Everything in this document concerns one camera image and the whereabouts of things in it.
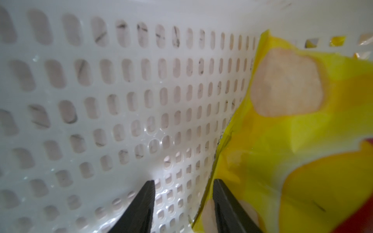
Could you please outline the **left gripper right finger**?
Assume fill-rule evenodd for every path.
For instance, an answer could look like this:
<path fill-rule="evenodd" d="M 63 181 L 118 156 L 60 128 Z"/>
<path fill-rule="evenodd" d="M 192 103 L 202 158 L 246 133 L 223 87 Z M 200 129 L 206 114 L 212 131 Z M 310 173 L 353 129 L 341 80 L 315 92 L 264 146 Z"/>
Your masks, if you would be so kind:
<path fill-rule="evenodd" d="M 221 179 L 214 180 L 213 200 L 219 233 L 262 233 Z"/>

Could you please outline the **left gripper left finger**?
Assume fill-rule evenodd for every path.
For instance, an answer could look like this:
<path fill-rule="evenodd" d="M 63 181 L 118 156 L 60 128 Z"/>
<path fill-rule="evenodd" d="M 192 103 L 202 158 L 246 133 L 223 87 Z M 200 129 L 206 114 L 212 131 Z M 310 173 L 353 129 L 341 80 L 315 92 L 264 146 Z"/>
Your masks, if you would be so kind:
<path fill-rule="evenodd" d="M 154 180 L 145 182 L 109 233 L 150 233 L 155 200 Z"/>

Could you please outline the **yellow Lay's bag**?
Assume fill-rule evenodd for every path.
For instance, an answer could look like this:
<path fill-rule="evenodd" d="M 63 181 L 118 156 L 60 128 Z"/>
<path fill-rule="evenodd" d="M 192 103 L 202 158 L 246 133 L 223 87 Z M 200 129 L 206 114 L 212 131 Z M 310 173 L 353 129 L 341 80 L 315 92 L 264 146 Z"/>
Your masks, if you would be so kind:
<path fill-rule="evenodd" d="M 264 233 L 373 230 L 373 64 L 265 31 L 192 224 L 215 233 L 221 179 Z"/>

